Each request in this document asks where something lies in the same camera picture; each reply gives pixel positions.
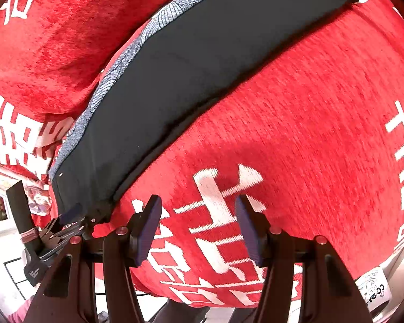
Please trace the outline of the pink sleeve forearm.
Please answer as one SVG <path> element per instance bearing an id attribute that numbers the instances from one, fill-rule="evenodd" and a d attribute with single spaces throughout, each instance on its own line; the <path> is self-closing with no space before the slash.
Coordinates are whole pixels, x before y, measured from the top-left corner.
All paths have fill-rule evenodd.
<path id="1" fill-rule="evenodd" d="M 7 317 L 8 323 L 22 323 L 25 320 L 31 302 L 33 301 L 34 296 L 27 299 L 22 306 L 20 306 L 13 314 L 10 314 Z"/>

